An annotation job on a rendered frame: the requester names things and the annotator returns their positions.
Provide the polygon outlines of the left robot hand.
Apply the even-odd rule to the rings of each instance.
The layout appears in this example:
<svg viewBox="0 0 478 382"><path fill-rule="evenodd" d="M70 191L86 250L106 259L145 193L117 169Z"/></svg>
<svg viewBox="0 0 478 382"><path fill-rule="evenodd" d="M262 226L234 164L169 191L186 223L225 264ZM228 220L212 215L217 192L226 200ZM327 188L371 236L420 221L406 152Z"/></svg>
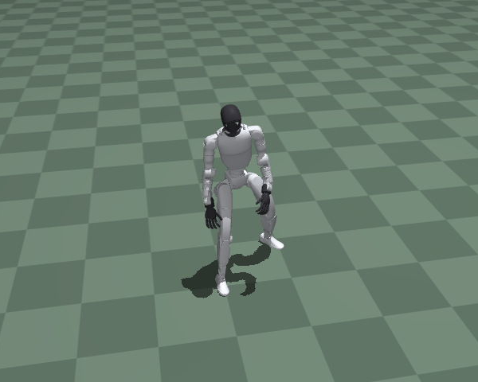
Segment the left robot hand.
<svg viewBox="0 0 478 382"><path fill-rule="evenodd" d="M270 205L270 197L269 195L271 192L267 190L267 184L262 185L262 190L261 192L263 193L261 196L261 199L256 203L258 205L261 202L261 206L256 212L259 212L258 214L260 215L265 215L269 211L269 205Z"/></svg>

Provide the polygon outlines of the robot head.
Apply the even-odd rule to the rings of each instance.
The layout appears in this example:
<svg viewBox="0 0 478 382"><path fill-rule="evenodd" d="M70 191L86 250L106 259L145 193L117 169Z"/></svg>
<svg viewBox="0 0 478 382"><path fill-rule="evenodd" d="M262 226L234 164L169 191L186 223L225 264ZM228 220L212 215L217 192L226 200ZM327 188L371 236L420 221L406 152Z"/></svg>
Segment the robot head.
<svg viewBox="0 0 478 382"><path fill-rule="evenodd" d="M238 108L235 105L229 104L225 105L221 109L221 121L223 123L224 128L222 132L228 131L229 134L225 132L225 134L229 137L235 137L240 134L241 129L241 114ZM236 124L236 122L239 122ZM227 126L226 126L227 124ZM239 131L238 131L239 130Z"/></svg>

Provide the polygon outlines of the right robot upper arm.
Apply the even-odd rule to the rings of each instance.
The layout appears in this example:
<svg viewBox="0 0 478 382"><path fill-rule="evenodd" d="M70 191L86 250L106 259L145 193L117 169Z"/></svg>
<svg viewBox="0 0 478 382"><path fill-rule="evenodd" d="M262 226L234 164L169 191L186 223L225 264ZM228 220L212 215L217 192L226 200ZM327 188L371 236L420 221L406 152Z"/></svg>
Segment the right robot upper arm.
<svg viewBox="0 0 478 382"><path fill-rule="evenodd" d="M213 163L215 153L214 150L217 148L217 141L217 134L212 134L204 139L203 161L205 165L204 167L206 169L205 177L215 177L215 168L213 168Z"/></svg>

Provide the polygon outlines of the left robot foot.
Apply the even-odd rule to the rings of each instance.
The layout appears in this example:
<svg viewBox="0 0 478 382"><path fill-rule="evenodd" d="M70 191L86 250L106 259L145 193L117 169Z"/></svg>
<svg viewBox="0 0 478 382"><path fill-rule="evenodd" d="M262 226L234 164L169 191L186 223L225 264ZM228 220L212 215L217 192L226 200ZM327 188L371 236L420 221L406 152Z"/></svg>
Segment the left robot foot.
<svg viewBox="0 0 478 382"><path fill-rule="evenodd" d="M281 250L281 249L284 248L284 245L280 241L276 240L273 236L271 238L269 237L269 240L267 240L267 239L264 238L264 233L260 234L259 241L267 244L269 247L275 248L275 249L278 249L278 250Z"/></svg>

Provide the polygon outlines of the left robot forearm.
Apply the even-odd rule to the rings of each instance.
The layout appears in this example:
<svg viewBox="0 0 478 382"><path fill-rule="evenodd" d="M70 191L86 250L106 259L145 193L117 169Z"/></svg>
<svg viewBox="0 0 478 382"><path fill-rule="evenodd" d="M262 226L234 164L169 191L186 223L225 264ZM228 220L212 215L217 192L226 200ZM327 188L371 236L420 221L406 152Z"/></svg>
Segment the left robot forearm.
<svg viewBox="0 0 478 382"><path fill-rule="evenodd" d="M268 155L266 155L268 165L264 165L261 167L262 177L263 177L263 184L267 184L267 190L271 192L272 190L272 173L271 173L271 166ZM261 186L262 189L262 186Z"/></svg>

